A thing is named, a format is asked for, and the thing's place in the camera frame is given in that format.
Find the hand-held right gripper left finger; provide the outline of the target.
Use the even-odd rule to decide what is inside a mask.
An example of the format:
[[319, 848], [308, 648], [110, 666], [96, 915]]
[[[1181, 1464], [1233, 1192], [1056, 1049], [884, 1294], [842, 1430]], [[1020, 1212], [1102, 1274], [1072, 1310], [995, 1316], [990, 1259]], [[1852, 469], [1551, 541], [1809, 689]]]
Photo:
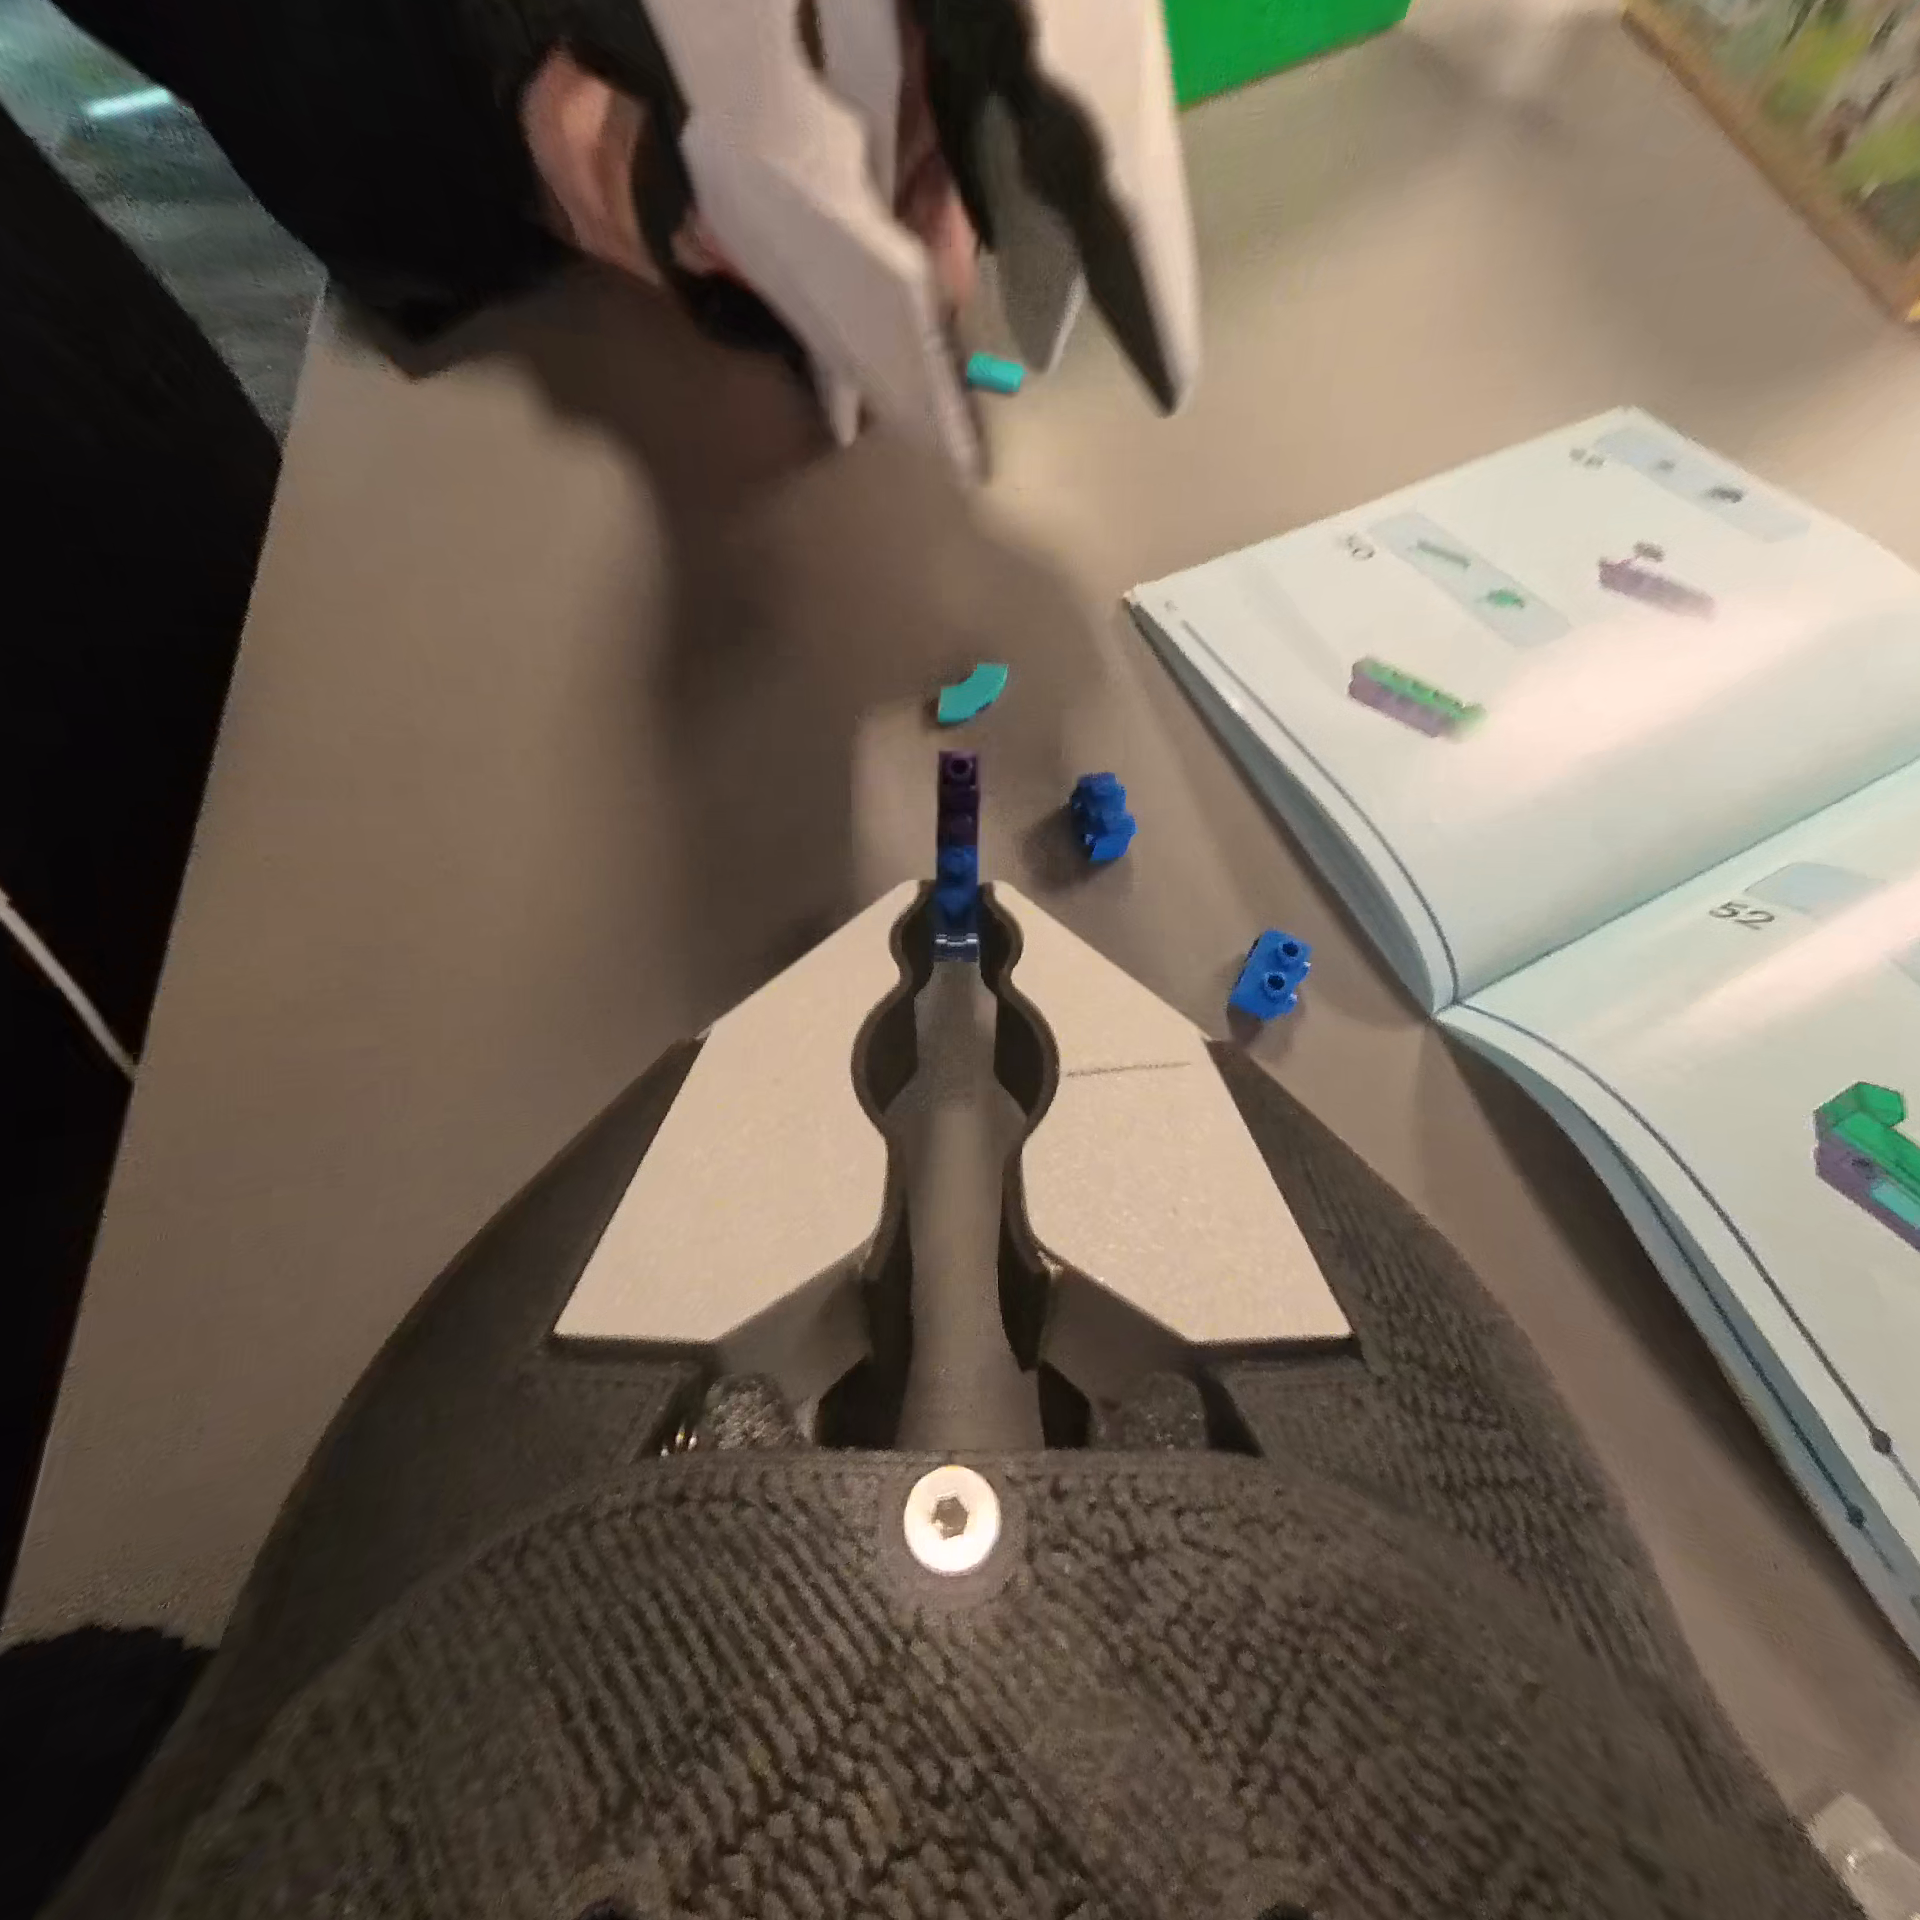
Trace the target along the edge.
[[929, 977], [932, 888], [901, 882], [704, 1029], [558, 1310], [567, 1358], [771, 1378], [826, 1444], [898, 1436], [916, 1259], [887, 1114]]

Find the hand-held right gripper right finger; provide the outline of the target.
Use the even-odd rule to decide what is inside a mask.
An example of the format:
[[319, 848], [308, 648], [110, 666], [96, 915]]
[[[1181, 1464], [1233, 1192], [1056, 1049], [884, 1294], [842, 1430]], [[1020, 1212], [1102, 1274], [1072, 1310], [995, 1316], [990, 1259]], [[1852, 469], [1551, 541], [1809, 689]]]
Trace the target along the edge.
[[1020, 1114], [1000, 1177], [1000, 1318], [1043, 1440], [1088, 1444], [1155, 1378], [1201, 1430], [1224, 1370], [1355, 1355], [1355, 1330], [1200, 1021], [993, 882], [980, 977]]

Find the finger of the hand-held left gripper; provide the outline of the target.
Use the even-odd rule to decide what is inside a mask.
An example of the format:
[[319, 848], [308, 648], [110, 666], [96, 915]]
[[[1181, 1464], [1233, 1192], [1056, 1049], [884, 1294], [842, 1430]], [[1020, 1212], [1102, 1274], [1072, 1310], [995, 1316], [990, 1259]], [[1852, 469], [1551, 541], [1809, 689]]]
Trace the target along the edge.
[[1004, 319], [1047, 371], [1090, 302], [1164, 413], [1201, 277], [1164, 3], [995, 3], [977, 174]]
[[898, 3], [659, 3], [691, 205], [718, 256], [803, 348], [838, 443], [867, 421], [980, 472], [944, 294], [898, 223]]

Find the green plastic bin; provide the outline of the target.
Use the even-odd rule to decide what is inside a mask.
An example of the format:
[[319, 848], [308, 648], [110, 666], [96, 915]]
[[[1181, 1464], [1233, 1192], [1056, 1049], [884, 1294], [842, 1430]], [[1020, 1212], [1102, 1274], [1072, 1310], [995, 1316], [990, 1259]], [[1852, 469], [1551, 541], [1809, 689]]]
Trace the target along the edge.
[[1391, 31], [1410, 3], [1164, 3], [1174, 84], [1192, 109]]

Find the blue purple toy brick assembly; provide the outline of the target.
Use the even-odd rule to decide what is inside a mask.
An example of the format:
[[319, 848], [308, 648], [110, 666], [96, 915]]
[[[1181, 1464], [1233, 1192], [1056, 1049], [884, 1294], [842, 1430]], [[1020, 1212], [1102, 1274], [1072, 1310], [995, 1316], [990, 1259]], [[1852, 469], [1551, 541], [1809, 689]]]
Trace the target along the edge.
[[980, 757], [942, 751], [935, 791], [932, 946], [980, 963]]

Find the light blue instruction booklet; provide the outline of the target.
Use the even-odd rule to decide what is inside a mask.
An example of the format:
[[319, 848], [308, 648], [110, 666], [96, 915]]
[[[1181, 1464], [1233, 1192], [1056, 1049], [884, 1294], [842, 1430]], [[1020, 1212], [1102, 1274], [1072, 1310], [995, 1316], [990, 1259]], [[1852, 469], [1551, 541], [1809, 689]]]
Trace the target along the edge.
[[1916, 1649], [1916, 572], [1638, 408], [1122, 597]]

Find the person's left forearm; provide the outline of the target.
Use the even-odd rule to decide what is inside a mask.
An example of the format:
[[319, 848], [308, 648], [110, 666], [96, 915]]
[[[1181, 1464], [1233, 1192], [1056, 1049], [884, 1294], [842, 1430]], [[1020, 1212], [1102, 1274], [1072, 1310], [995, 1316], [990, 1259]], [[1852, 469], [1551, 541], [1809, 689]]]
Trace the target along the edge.
[[519, 91], [566, 45], [647, 113], [636, 201], [665, 251], [691, 189], [683, 99], [643, 3], [62, 3], [181, 99], [357, 307], [435, 340], [573, 251], [541, 219]]

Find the colourful toy set box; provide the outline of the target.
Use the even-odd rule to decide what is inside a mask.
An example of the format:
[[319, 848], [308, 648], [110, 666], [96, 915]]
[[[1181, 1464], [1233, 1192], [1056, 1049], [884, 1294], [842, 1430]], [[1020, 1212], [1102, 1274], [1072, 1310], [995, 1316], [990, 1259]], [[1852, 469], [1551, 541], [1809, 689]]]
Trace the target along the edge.
[[1916, 3], [1622, 3], [1873, 300], [1916, 326]]

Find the person's left hand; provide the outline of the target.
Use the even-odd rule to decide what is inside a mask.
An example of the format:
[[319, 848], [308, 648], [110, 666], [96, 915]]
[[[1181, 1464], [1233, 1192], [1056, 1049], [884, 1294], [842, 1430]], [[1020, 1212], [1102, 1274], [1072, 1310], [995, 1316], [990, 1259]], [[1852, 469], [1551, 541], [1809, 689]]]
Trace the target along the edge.
[[679, 219], [665, 251], [643, 238], [636, 162], [650, 113], [611, 77], [555, 45], [523, 84], [515, 113], [538, 180], [541, 219], [573, 251], [647, 286], [665, 286], [665, 266], [736, 277], [699, 211]]

